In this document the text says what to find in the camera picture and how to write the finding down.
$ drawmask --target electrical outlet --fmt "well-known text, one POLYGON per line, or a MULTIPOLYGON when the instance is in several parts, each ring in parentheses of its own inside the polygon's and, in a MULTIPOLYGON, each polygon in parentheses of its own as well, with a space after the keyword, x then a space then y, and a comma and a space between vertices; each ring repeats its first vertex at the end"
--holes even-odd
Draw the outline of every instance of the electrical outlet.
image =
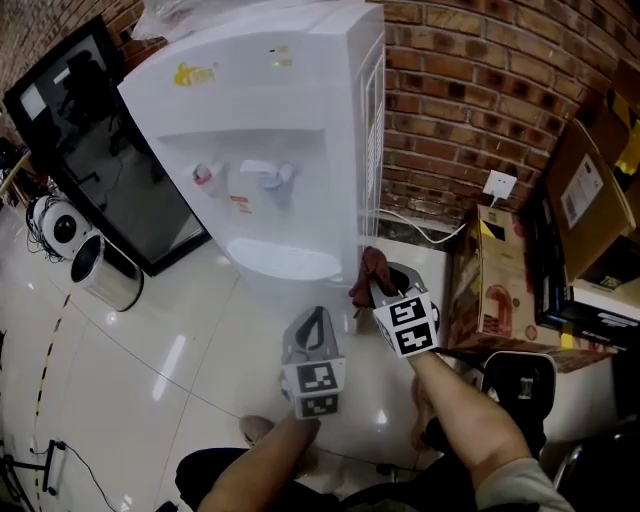
POLYGON ((515 184, 515 176, 492 170, 482 192, 499 199, 508 199, 515 184))

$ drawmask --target plastic bag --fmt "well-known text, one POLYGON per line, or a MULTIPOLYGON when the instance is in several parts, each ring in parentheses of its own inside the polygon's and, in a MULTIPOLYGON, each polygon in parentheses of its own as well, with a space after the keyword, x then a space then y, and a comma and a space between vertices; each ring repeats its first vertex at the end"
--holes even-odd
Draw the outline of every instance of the plastic bag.
POLYGON ((171 43, 240 17, 322 1, 328 0, 144 0, 144 12, 131 37, 164 37, 171 43))

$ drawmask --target box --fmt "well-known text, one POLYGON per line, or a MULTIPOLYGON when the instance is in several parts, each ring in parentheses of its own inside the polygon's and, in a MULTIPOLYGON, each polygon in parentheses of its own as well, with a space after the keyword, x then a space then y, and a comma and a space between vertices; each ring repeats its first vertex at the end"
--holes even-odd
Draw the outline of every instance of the box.
POLYGON ((609 89, 587 131, 626 192, 636 181, 640 167, 638 115, 620 94, 609 89))
POLYGON ((614 291, 580 279, 570 285, 546 196, 536 202, 531 217, 536 322, 561 333, 608 345, 631 347, 637 344, 640 308, 628 301, 629 294, 636 290, 640 297, 640 280, 614 291))
POLYGON ((536 325, 525 230, 515 215, 477 207, 458 242, 452 284, 450 349, 542 352, 553 357, 562 373, 617 352, 536 325))
POLYGON ((617 286, 640 277, 640 180, 624 193, 585 127, 573 121, 545 179, 567 280, 617 286))
POLYGON ((640 116, 640 88, 638 84, 640 84, 640 67, 630 60, 619 60, 611 81, 611 89, 622 96, 636 115, 640 116))

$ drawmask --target television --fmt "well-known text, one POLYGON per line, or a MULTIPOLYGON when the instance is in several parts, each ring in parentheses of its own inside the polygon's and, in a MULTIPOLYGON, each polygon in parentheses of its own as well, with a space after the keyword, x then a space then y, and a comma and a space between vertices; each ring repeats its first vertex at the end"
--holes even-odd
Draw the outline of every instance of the television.
POLYGON ((4 103, 35 164, 153 276, 209 235, 131 118, 117 89, 124 76, 98 16, 35 64, 4 103))

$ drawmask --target metal trash can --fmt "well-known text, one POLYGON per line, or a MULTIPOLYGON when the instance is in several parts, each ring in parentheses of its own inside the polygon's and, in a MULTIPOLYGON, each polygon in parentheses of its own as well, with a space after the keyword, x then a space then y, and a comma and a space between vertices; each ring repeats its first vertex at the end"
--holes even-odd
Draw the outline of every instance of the metal trash can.
POLYGON ((144 274, 102 235, 88 237, 71 264, 71 280, 116 311, 127 311, 142 294, 144 274))

